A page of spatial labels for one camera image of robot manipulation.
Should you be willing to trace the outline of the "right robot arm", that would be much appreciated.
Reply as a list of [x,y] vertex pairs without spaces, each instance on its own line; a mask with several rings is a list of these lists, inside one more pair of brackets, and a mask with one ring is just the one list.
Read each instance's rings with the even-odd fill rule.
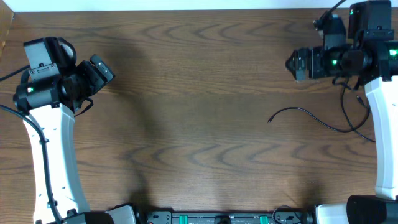
[[323,44],[294,50],[285,63],[296,80],[356,75],[374,123],[376,193],[317,205],[304,223],[397,223],[397,41],[391,12],[390,1],[355,3],[345,28],[327,11],[314,22]]

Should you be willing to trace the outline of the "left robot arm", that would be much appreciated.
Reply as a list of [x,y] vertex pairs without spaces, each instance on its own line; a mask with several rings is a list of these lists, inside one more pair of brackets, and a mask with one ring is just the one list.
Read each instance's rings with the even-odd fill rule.
[[132,206],[94,212],[81,186],[74,146],[75,117],[84,101],[115,78],[98,55],[76,62],[63,38],[24,43],[29,66],[13,96],[32,148],[34,223],[137,223]]

